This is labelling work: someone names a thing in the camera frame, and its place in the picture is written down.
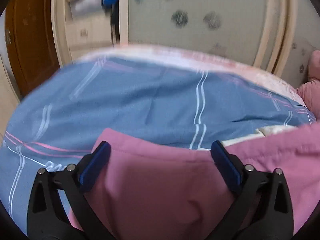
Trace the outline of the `pink and white jacket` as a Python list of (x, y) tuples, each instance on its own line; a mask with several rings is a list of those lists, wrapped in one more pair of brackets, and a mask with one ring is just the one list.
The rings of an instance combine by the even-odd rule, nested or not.
[[(85, 197), (118, 239), (204, 239), (233, 202), (209, 151), (161, 146), (109, 128), (98, 141), (111, 145), (111, 157)], [(319, 124), (227, 151), (259, 171), (283, 170), (298, 231), (319, 202)]]

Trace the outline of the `beige cabinet with shelves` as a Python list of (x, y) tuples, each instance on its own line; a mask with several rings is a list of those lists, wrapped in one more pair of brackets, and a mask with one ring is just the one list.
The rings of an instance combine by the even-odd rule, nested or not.
[(0, 60), (0, 133), (4, 137), (5, 129), (14, 110), (20, 103), (10, 82), (6, 68)]

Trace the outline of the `translucent storage box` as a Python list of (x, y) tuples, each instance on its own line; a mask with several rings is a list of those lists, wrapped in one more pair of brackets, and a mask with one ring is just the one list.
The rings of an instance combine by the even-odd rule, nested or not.
[(102, 0), (74, 0), (69, 2), (72, 18), (78, 18), (103, 10)]

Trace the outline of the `brown wooden door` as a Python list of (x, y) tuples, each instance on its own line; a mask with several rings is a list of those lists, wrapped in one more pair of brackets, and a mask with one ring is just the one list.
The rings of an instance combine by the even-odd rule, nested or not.
[(18, 91), (26, 96), (60, 68), (51, 0), (10, 0), (5, 12), (5, 41)]

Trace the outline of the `blue plaid bed sheet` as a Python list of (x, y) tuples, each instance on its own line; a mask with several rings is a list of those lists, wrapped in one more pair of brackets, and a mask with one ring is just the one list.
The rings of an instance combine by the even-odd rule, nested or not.
[(40, 168), (60, 171), (106, 128), (160, 145), (204, 150), (257, 129), (316, 122), (282, 79), (243, 64), (101, 56), (63, 67), (13, 112), (1, 145), (1, 202), (27, 230)]

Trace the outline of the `wardrobe with frosted doors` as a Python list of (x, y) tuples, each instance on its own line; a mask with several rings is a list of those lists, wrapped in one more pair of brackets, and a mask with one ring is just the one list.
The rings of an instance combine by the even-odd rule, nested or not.
[(51, 0), (59, 64), (115, 43), (156, 44), (219, 55), (298, 87), (319, 49), (319, 0), (119, 0), (72, 18)]

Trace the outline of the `rolled pink quilt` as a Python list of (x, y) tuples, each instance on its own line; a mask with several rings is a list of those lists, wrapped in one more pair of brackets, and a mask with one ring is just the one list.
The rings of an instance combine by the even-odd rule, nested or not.
[(317, 121), (319, 121), (320, 112), (319, 54), (319, 50), (311, 54), (308, 64), (308, 81), (297, 89), (298, 95), (303, 99), (306, 107), (314, 114)]

